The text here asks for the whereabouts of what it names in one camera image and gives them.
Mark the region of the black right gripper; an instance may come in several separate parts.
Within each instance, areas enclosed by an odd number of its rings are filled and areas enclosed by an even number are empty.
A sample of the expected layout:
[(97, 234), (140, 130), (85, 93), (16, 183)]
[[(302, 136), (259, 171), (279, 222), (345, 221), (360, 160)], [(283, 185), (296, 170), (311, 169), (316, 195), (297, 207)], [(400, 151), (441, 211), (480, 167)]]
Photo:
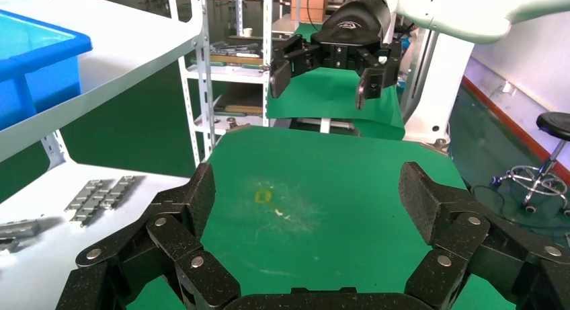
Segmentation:
[(385, 0), (347, 0), (311, 35), (311, 43), (297, 34), (273, 48), (271, 96), (279, 98), (293, 77), (319, 67), (355, 70), (360, 76), (356, 109), (361, 110), (398, 80), (401, 43), (384, 42), (390, 22)]

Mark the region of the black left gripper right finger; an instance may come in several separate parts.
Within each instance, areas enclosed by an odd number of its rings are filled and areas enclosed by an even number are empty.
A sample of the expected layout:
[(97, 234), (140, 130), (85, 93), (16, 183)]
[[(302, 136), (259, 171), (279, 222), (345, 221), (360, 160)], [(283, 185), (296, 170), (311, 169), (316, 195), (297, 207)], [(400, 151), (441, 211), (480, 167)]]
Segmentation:
[(468, 191), (433, 181), (415, 162), (401, 167), (401, 203), (431, 250), (405, 294), (450, 309), (471, 276), (517, 309), (569, 308), (569, 252), (503, 220)]

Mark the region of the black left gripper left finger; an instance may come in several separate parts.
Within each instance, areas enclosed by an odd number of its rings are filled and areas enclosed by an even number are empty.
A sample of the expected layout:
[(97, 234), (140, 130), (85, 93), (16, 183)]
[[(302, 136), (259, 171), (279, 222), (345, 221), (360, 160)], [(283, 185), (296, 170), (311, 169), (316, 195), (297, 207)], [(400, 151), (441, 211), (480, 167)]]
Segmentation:
[(77, 255), (57, 308), (125, 309), (156, 278), (186, 309), (224, 309), (238, 299), (237, 279), (201, 243), (215, 194), (209, 163), (157, 193), (132, 224)]

